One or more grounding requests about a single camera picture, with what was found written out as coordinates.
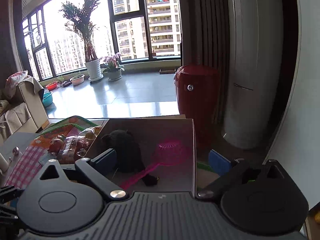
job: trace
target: palm plant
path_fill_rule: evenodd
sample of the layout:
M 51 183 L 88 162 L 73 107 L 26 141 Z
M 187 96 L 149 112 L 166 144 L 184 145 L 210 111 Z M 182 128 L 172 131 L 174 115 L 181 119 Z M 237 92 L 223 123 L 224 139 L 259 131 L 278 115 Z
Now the palm plant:
M 63 17 L 68 20 L 65 24 L 67 30 L 75 32 L 84 41 L 85 61 L 97 60 L 96 52 L 92 44 L 92 34 L 95 24 L 90 21 L 92 12 L 98 7 L 100 0 L 84 0 L 82 8 L 66 1 L 62 3 Z

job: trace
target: ribbed black surface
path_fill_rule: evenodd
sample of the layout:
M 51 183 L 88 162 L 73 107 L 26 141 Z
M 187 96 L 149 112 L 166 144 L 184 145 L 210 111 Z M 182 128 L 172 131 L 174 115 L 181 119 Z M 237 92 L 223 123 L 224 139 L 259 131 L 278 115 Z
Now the ribbed black surface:
M 21 239 L 52 237 L 26 233 Z M 135 193 L 125 202 L 111 203 L 93 226 L 67 240 L 303 240 L 298 232 L 286 236 L 253 236 L 231 226 L 212 203 L 194 200 L 189 193 Z

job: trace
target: cardboard box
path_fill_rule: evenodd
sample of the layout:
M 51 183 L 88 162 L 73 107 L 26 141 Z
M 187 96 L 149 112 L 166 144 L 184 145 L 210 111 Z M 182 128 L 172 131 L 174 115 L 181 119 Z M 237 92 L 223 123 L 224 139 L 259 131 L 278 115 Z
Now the cardboard box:
M 152 160 L 159 143 L 166 140 L 180 140 L 185 149 L 185 161 L 174 166 L 158 166 L 150 174 L 159 177 L 158 184 L 146 187 L 139 180 L 127 189 L 129 193 L 140 192 L 178 192 L 190 191 L 193 195 L 196 190 L 196 145 L 192 119 L 182 119 L 177 116 L 173 119 L 109 119 L 101 132 L 89 148 L 86 157 L 94 158 L 101 153 L 101 137 L 110 132 L 121 129 L 128 130 L 134 136 L 141 149 L 142 161 L 147 167 Z M 111 172 L 106 177 L 117 185 L 121 185 L 133 174 Z

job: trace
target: red trash can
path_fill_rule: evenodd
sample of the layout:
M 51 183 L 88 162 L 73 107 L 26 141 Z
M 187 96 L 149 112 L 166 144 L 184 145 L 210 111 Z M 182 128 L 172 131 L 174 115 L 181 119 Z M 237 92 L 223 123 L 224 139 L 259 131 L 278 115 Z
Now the red trash can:
M 193 119 L 198 142 L 207 139 L 218 100 L 218 71 L 202 65 L 182 66 L 175 75 L 175 86 L 179 113 Z

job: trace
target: flowering potted plant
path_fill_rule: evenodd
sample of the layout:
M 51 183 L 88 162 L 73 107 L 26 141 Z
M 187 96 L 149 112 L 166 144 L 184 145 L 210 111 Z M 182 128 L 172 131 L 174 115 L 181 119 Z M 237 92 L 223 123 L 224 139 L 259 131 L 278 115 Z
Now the flowering potted plant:
M 120 65 L 120 56 L 118 52 L 113 56 L 106 56 L 101 58 L 100 66 L 106 68 L 103 73 L 108 72 L 109 81 L 116 81 L 122 78 L 121 70 L 124 71 L 124 65 Z
M 90 21 L 92 12 L 98 7 L 100 0 L 84 0 L 82 7 L 67 1 L 62 3 L 63 17 L 68 20 L 65 24 L 67 30 L 75 32 L 84 42 L 85 66 L 88 69 L 90 81 L 103 78 L 100 62 L 92 44 L 93 31 L 96 27 Z

